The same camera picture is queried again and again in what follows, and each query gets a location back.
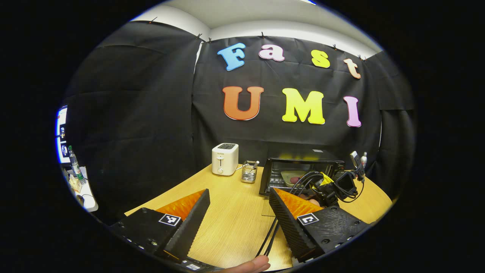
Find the white toaster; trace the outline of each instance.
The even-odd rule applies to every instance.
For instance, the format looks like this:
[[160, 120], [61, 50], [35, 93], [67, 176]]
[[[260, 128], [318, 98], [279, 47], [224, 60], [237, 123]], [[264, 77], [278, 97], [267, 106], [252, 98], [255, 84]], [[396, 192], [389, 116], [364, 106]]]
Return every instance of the white toaster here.
[[219, 175], [232, 175], [239, 162], [239, 145], [221, 143], [212, 149], [212, 172]]

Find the foam letter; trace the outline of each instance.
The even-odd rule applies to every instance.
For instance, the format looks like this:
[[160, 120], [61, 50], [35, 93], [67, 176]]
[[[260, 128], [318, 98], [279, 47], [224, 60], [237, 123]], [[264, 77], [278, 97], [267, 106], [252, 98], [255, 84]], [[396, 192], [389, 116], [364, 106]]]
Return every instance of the foam letter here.
[[352, 76], [356, 79], [360, 79], [360, 74], [357, 73], [357, 65], [354, 64], [354, 62], [351, 60], [351, 59], [345, 59], [343, 60], [344, 63], [347, 64], [347, 66], [349, 67], [349, 71], [350, 71], [350, 74], [352, 74]]
[[312, 50], [311, 56], [313, 57], [311, 61], [315, 66], [321, 68], [328, 68], [330, 66], [330, 61], [327, 59], [327, 53], [320, 51], [320, 50]]
[[239, 93], [243, 89], [239, 86], [228, 86], [222, 89], [224, 92], [224, 113], [231, 119], [249, 120], [254, 118], [259, 113], [259, 98], [264, 91], [262, 87], [251, 86], [247, 91], [251, 93], [251, 104], [247, 111], [238, 109]]
[[357, 102], [359, 101], [354, 97], [343, 97], [343, 100], [347, 103], [347, 108], [349, 109], [349, 120], [347, 125], [350, 127], [360, 127], [362, 123], [359, 120], [359, 113], [357, 112]]
[[222, 55], [222, 57], [226, 61], [226, 63], [227, 63], [226, 70], [227, 71], [231, 71], [231, 70], [238, 68], [238, 67], [240, 67], [244, 64], [244, 61], [238, 59], [238, 57], [240, 57], [241, 59], [244, 58], [244, 52], [242, 50], [240, 50], [240, 49], [244, 49], [244, 48], [246, 48], [245, 44], [237, 43], [237, 44], [230, 46], [228, 48], [225, 48], [223, 50], [219, 50], [217, 55]]
[[322, 98], [323, 94], [317, 91], [312, 91], [308, 94], [306, 101], [303, 101], [300, 92], [294, 88], [285, 88], [283, 93], [286, 95], [286, 114], [283, 116], [284, 121], [295, 122], [295, 109], [300, 117], [301, 122], [307, 119], [308, 112], [310, 117], [308, 122], [313, 124], [324, 124], [325, 119], [322, 114]]
[[278, 62], [285, 60], [283, 57], [283, 49], [276, 45], [263, 45], [261, 47], [264, 50], [259, 52], [259, 56], [263, 59], [273, 59]]

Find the metal basket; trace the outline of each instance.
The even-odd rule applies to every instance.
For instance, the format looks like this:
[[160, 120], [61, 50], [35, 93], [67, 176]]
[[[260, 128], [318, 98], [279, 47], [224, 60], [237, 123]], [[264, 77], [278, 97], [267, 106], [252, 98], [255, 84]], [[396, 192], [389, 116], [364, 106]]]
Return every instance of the metal basket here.
[[259, 161], [246, 160], [242, 165], [241, 182], [254, 183], [256, 181], [256, 174], [258, 172]]

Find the yellow letter m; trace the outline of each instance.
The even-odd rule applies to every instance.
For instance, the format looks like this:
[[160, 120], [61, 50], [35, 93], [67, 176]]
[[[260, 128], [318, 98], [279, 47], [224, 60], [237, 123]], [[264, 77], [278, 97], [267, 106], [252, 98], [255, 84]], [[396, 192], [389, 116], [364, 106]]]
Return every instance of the yellow letter m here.
[[286, 114], [283, 116], [284, 121], [295, 122], [297, 120], [295, 116], [296, 109], [302, 122], [305, 122], [308, 113], [311, 111], [308, 122], [313, 124], [325, 123], [322, 113], [322, 93], [312, 91], [308, 94], [306, 101], [303, 100], [300, 92], [294, 88], [283, 89], [283, 94], [286, 95]]

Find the orange letter u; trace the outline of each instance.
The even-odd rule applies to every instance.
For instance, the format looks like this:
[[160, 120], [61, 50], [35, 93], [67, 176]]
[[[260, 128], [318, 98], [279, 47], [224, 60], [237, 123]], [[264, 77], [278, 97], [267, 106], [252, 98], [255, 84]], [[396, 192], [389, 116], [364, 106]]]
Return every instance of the orange letter u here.
[[238, 109], [239, 93], [243, 89], [239, 86], [228, 86], [222, 89], [224, 92], [224, 113], [231, 119], [249, 120], [253, 119], [259, 113], [259, 98], [264, 91], [262, 87], [251, 86], [247, 91], [251, 93], [251, 105], [247, 111]]

